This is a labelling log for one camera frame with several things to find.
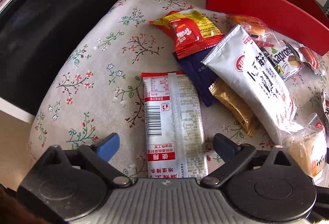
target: gray ribbed plate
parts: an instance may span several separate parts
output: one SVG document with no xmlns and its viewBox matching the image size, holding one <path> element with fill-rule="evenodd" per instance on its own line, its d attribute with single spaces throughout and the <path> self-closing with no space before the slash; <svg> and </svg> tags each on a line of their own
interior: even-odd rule
<svg viewBox="0 0 329 224">
<path fill-rule="evenodd" d="M 139 179 L 116 189 L 98 211 L 74 221 L 83 224 L 255 224 L 236 212 L 221 191 L 200 187 L 195 179 Z"/>
</svg>

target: round black disc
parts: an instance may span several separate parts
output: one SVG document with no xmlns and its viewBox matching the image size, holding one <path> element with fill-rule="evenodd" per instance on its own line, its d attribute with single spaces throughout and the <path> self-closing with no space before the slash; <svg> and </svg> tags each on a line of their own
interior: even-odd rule
<svg viewBox="0 0 329 224">
<path fill-rule="evenodd" d="M 229 201 L 242 214 L 262 222 L 305 217 L 315 203 L 315 188 L 305 174 L 283 167 L 271 165 L 233 177 L 226 187 Z"/>
<path fill-rule="evenodd" d="M 39 193 L 44 202 L 65 221 L 83 217 L 105 199 L 103 180 L 83 169 L 48 166 L 47 180 L 40 182 Z"/>
</svg>

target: clear plastic wrapper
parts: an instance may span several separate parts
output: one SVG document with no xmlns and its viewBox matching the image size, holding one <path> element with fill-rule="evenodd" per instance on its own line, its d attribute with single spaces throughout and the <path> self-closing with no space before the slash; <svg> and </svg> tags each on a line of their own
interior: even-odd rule
<svg viewBox="0 0 329 224">
<path fill-rule="evenodd" d="M 314 180 L 314 184 L 320 187 L 329 188 L 329 164 L 326 163 L 320 178 Z"/>
<path fill-rule="evenodd" d="M 310 65 L 315 75 L 324 76 L 326 74 L 326 70 L 324 69 L 322 62 L 322 57 L 318 55 L 315 51 L 307 48 L 303 44 L 300 43 L 287 43 L 289 49 L 294 53 L 297 57 L 297 60 L 303 63 L 307 63 Z"/>
<path fill-rule="evenodd" d="M 304 129 L 288 138 L 287 149 L 304 173 L 318 181 L 327 162 L 324 126 L 316 113 L 306 120 Z"/>
<path fill-rule="evenodd" d="M 327 95 L 326 90 L 322 90 L 321 92 L 321 101 L 322 101 L 322 108 L 325 115 L 324 119 L 324 129 L 325 129 L 325 136 L 327 147 L 329 147 L 329 97 Z"/>
<path fill-rule="evenodd" d="M 240 24 L 251 36 L 283 81 L 303 68 L 303 64 L 297 60 L 286 43 L 278 41 L 263 21 L 241 15 L 228 15 L 228 18 L 231 22 Z"/>
<path fill-rule="evenodd" d="M 253 137 L 259 127 L 259 121 L 245 101 L 221 78 L 217 78 L 209 90 L 218 101 L 232 112 L 245 132 Z"/>
<path fill-rule="evenodd" d="M 236 25 L 202 61 L 222 78 L 253 110 L 273 142 L 282 145 L 296 106 L 278 76 L 248 33 Z"/>
<path fill-rule="evenodd" d="M 227 15 L 227 17 L 233 26 L 236 24 L 242 26 L 255 41 L 267 41 L 273 34 L 265 23 L 256 17 L 243 15 Z"/>
<path fill-rule="evenodd" d="M 182 72 L 142 78 L 149 176 L 200 180 L 208 168 L 196 89 Z"/>
<path fill-rule="evenodd" d="M 173 38 L 178 59 L 212 47 L 224 37 L 207 17 L 194 9 L 171 11 L 149 23 Z"/>
</svg>

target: white biscuit package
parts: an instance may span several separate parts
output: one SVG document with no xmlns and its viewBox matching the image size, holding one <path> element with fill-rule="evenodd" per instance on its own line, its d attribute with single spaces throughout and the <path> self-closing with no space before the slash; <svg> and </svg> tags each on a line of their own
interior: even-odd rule
<svg viewBox="0 0 329 224">
<path fill-rule="evenodd" d="M 199 181 L 208 167 L 196 89 L 181 71 L 142 78 L 149 177 Z"/>
<path fill-rule="evenodd" d="M 273 142 L 286 143 L 302 127 L 281 77 L 248 33 L 236 25 L 202 61 L 250 106 Z"/>
</svg>

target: red box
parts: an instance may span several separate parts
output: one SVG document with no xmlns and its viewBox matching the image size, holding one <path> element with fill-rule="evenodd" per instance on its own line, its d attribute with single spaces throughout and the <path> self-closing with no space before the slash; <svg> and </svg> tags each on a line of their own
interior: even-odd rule
<svg viewBox="0 0 329 224">
<path fill-rule="evenodd" d="M 329 19 L 315 0 L 206 0 L 206 8 L 257 17 L 320 55 L 329 51 Z"/>
</svg>

